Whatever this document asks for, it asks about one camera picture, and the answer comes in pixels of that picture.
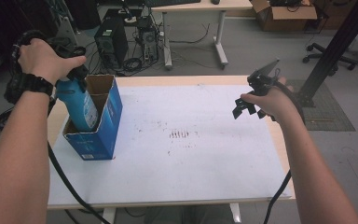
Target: table leg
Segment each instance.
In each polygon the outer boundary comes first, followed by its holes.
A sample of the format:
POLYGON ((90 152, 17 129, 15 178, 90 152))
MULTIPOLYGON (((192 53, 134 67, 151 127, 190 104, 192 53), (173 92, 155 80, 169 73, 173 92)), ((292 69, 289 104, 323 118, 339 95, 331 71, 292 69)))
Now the table leg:
POLYGON ((108 207, 104 208, 103 210, 103 218, 110 223, 115 223, 115 216, 116 216, 116 208, 115 207, 108 207))
POLYGON ((165 67, 169 70, 172 69, 172 58, 171 58, 171 49, 170 49, 170 39, 168 37, 168 20, 167 20, 167 12, 162 13, 162 24, 164 30, 164 62, 165 67))
POLYGON ((221 43, 222 34, 223 34, 223 26, 225 23, 225 16, 226 16, 226 12, 220 11, 219 26, 217 28, 217 36, 213 37, 214 45, 216 46, 217 54, 219 55, 220 62, 222 63, 223 68, 226 65, 228 65, 228 60, 227 60, 225 51, 223 50, 222 43, 221 43))

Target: gray floor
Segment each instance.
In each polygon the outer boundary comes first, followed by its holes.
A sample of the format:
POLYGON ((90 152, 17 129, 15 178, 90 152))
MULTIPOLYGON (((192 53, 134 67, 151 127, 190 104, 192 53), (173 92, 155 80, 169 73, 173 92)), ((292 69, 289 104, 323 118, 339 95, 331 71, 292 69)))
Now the gray floor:
MULTIPOLYGON (((93 41, 93 31, 83 31, 78 36, 81 45, 93 41)), ((133 28, 127 29, 131 39, 133 28)), ((211 25, 206 38, 198 44, 173 44, 173 70, 167 71, 161 63, 144 70, 135 76, 204 76, 204 75, 246 75, 257 67, 271 62, 275 57, 281 59, 279 67, 282 74, 292 79, 307 79, 316 60, 302 63, 307 54, 305 47, 311 42, 327 46, 334 32, 321 34, 266 33, 261 32, 255 20, 226 19, 223 34, 223 46, 229 61, 224 70, 218 65, 218 57, 213 47, 213 34, 216 26, 211 25)), ((205 34, 202 25, 172 26, 171 37, 175 40, 197 40, 205 34)), ((346 54, 358 59, 358 45, 354 45, 346 54)), ((7 67, 0 68, 0 113, 11 107, 3 94, 9 74, 7 67)), ((328 77, 325 84, 337 99, 356 132, 310 132, 321 149, 325 160, 337 175, 338 181, 348 193, 358 211, 358 66, 349 71, 340 64, 337 73, 328 77)), ((241 203, 242 223, 261 223, 267 209, 264 203, 241 203)), ((130 208, 134 215, 142 214, 144 208, 130 208)), ((100 223, 91 215, 71 211, 80 223, 100 223)), ((124 209, 117 210, 116 223, 143 223, 141 217, 130 217, 124 209)), ((48 223, 71 223, 63 211, 48 211, 48 223)), ((277 202, 271 214, 270 223, 299 223, 295 202, 277 202)))

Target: blue bottle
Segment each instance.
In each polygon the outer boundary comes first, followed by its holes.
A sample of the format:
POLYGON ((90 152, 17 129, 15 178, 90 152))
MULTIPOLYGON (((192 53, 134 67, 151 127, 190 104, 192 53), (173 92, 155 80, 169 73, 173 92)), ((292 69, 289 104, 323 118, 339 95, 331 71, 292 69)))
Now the blue bottle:
POLYGON ((85 86, 76 78, 57 82, 57 97, 68 109, 69 117, 80 133, 93 132, 98 121, 98 111, 85 86))

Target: desk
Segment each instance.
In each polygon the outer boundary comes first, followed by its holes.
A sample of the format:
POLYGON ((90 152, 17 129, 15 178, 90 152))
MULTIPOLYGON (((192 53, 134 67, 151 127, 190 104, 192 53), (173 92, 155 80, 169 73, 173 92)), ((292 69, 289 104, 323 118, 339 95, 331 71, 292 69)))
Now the desk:
MULTIPOLYGON (((230 85, 236 85, 236 87, 239 89, 238 95, 235 93, 235 97, 233 97, 230 101, 230 103, 233 104, 232 109, 235 107, 234 100, 240 96, 243 91, 247 91, 245 89, 248 86, 245 86, 246 84, 246 76, 221 76, 221 77, 118 77, 117 78, 117 85, 119 90, 125 87, 173 87, 177 88, 178 86, 197 86, 197 87, 207 87, 209 85, 216 85, 216 86, 230 86, 230 85)), ((129 98, 129 95, 127 93, 122 95, 122 98, 129 98)), ((67 112, 65 111, 65 107, 61 102, 57 102, 57 105, 53 108, 49 118, 48 118, 48 140, 49 142, 54 145, 54 143, 57 140, 57 134, 60 132, 62 123, 64 122, 65 118, 67 116, 67 112)), ((122 122, 120 123, 119 127, 119 133, 123 134, 124 130, 129 127, 129 125, 126 125, 128 123, 125 123, 125 119, 122 115, 122 122)), ((262 119, 260 120, 260 124, 265 124, 265 120, 268 123, 268 129, 271 133, 271 138, 273 140, 273 145, 276 147, 278 151, 279 161, 281 162, 281 165, 283 167, 283 170, 286 172, 288 170, 288 162, 286 158, 285 148, 284 148, 284 142, 282 140, 282 133, 280 131, 280 128, 278 124, 273 123, 270 121, 270 119, 262 119)), ((62 141, 62 137, 59 136, 59 139, 57 142, 62 141)), ((129 186, 126 186, 126 183, 133 183, 133 177, 136 176, 136 172, 130 167, 128 169, 122 170, 123 173, 126 175, 122 175, 120 179, 115 180, 111 186, 108 188, 112 190, 112 192, 104 192, 104 189, 101 188, 101 186, 104 184, 100 182, 101 179, 99 178, 109 178, 109 173, 106 172, 107 169, 112 169, 113 165, 117 164, 119 162, 119 158, 122 160, 123 157, 125 157, 126 151, 123 151, 122 145, 123 143, 117 142, 117 151, 115 150, 115 155, 117 155, 117 159, 112 161, 82 161, 80 157, 75 153, 75 151, 68 147, 67 149, 62 152, 60 149, 57 149, 57 146, 54 147, 54 151, 56 153, 56 156, 58 158, 58 161, 62 165, 63 170, 68 175, 68 178, 73 183, 75 189, 78 191, 79 195, 88 203, 91 203, 94 205, 94 207, 128 207, 128 206, 148 206, 148 205, 165 205, 165 204, 197 204, 197 203, 239 203, 239 202, 254 202, 254 201, 265 201, 269 197, 271 197, 275 191, 278 189, 279 186, 270 186, 271 189, 269 189, 268 193, 265 193, 262 196, 257 196, 256 198, 245 198, 244 196, 222 196, 220 198, 217 198, 216 196, 211 196, 210 198, 197 198, 194 195, 186 194, 186 191, 178 190, 178 189, 172 189, 175 193, 183 193, 183 195, 179 195, 179 197, 173 197, 170 195, 170 191, 166 189, 158 189, 158 188, 150 188, 151 183, 144 183, 143 185, 136 186, 138 188, 136 191, 140 191, 139 195, 125 195, 123 193, 126 191, 125 188, 128 188, 129 186), (120 190, 115 190, 114 188, 117 185, 121 185, 120 190), (148 192, 142 192, 142 189, 150 190, 148 192), (156 198, 159 198, 155 200, 153 197, 153 194, 157 194, 156 198), (116 197, 115 199, 108 199, 110 196, 116 197)), ((133 162, 129 160, 128 158, 124 160, 124 163, 126 162, 133 162)), ((137 162, 144 162, 147 163, 147 161, 143 161, 141 159, 137 159, 137 162)), ((165 169, 166 167, 161 164, 148 164, 142 166, 145 169, 149 168, 151 166, 161 166, 160 169, 165 169)), ((51 168, 51 187, 50 187, 50 199, 48 203, 49 209, 54 208, 78 208, 80 205, 73 199, 73 197, 70 195, 69 191, 65 190, 65 186, 61 182, 61 180, 58 178, 54 168, 51 168)), ((241 178, 241 175, 243 171, 239 171, 236 174, 228 174, 227 176, 231 178, 232 176, 235 176, 236 178, 241 178)), ((284 173, 282 173, 282 176, 278 177, 278 182, 280 185, 283 181, 284 173)), ((171 178, 170 181, 174 180, 177 181, 177 185, 180 185, 180 182, 186 182, 185 177, 178 176, 177 180, 175 178, 171 178)), ((268 189, 269 181, 272 182, 270 179, 268 180, 268 183, 266 186, 261 186, 260 188, 266 188, 268 189)), ((232 186, 223 186, 223 188, 231 188, 232 186)), ((243 183, 240 181, 238 182, 238 186, 236 186, 236 191, 241 193, 243 188, 243 183)), ((285 198, 293 198, 289 196, 290 192, 285 192, 283 194, 283 197, 285 198)))
POLYGON ((217 21, 217 36, 213 37, 214 45, 220 58, 222 67, 228 64, 226 54, 222 47, 223 26, 227 10, 251 9, 252 4, 248 0, 221 0, 219 5, 214 5, 211 0, 201 0, 200 3, 184 4, 168 7, 153 7, 152 11, 162 12, 164 31, 164 60, 165 67, 172 69, 172 58, 170 50, 170 39, 168 35, 168 17, 176 18, 182 24, 186 22, 200 22, 200 16, 206 17, 206 22, 217 21))

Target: table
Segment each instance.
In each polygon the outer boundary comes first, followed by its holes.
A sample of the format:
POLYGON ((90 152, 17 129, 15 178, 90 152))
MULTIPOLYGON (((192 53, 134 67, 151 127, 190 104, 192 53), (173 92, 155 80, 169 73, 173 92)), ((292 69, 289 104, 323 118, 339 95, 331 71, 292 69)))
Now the table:
MULTIPOLYGON (((246 76, 219 76, 219 77, 118 77, 117 78, 117 85, 120 88, 130 88, 130 87, 172 87, 172 88, 178 88, 178 87, 191 87, 191 86, 197 86, 200 88, 206 88, 208 86, 236 86, 240 88, 241 94, 241 88, 243 87, 243 90, 245 91, 245 84, 246 84, 246 76)), ((62 127, 62 123, 64 122, 65 118, 67 116, 66 109, 64 105, 61 102, 57 102, 57 105, 53 108, 49 118, 48 118, 48 140, 49 142, 54 145, 54 143, 57 141, 57 134, 60 132, 60 129, 62 127)), ((270 121, 270 119, 263 119, 261 122, 264 123, 264 120, 268 124, 268 129, 271 133, 271 138, 273 140, 273 145, 276 147, 279 160, 281 162, 281 165, 283 167, 284 171, 288 170, 288 161, 285 153, 284 148, 284 142, 282 140, 282 133, 280 131, 279 126, 270 121)), ((120 128, 127 127, 129 125, 125 125, 125 123, 120 123, 120 128)), ((78 193, 81 195, 81 197, 86 201, 89 202, 90 200, 93 200, 92 198, 95 196, 94 193, 98 194, 108 194, 104 193, 99 190, 99 181, 97 178, 94 178, 92 174, 94 173, 100 173, 103 172, 104 169, 109 169, 109 167, 114 164, 116 161, 82 161, 77 154, 75 154, 75 151, 72 148, 69 148, 62 154, 62 152, 58 151, 56 152, 56 155, 58 157, 58 161, 66 167, 63 167, 63 170, 67 173, 68 178, 73 182, 73 185, 75 189, 79 189, 78 193)), ((132 169, 126 170, 128 172, 128 176, 131 178, 131 174, 133 174, 132 169)), ((117 180, 119 182, 131 182, 130 179, 125 179, 126 177, 122 176, 120 180, 117 180)), ((292 192, 293 191, 293 185, 289 185, 292 192)), ((57 177, 54 170, 51 170, 51 188, 50 188, 50 199, 51 197, 55 197, 55 199, 50 200, 48 204, 49 209, 62 209, 62 208, 79 208, 80 205, 71 197, 69 192, 62 191, 63 184, 61 183, 61 180, 57 177)), ((272 194, 275 193, 275 191, 278 188, 272 189, 272 194)), ((167 193, 167 191, 158 191, 158 193, 164 194, 167 193)), ((288 197, 289 194, 286 193, 286 198, 293 199, 294 196, 288 197)), ((150 197, 144 199, 142 195, 139 195, 138 198, 132 198, 127 197, 124 195, 123 198, 120 198, 117 200, 117 202, 102 202, 103 199, 99 199, 102 201, 93 201, 91 202, 94 207, 128 207, 128 206, 148 206, 148 205, 164 205, 164 204, 197 204, 197 203, 239 203, 239 202, 253 202, 253 201, 260 201, 260 200, 267 200, 268 197, 271 195, 265 195, 263 197, 259 198, 253 198, 253 199, 245 199, 245 198, 225 198, 225 199, 196 199, 193 200, 191 195, 186 195, 186 199, 180 201, 180 200, 167 200, 167 201, 153 201, 150 197)))
POLYGON ((220 0, 219 5, 214 5, 211 0, 201 0, 199 3, 184 4, 168 7, 153 7, 152 11, 162 12, 163 31, 164 31, 164 60, 165 67, 172 69, 172 58, 170 49, 170 39, 168 35, 168 17, 176 18, 181 24, 186 22, 200 22, 202 17, 206 17, 208 23, 218 22, 217 36, 213 37, 214 45, 224 68, 228 64, 226 54, 222 47, 223 26, 227 10, 251 9, 252 4, 249 0, 220 0))

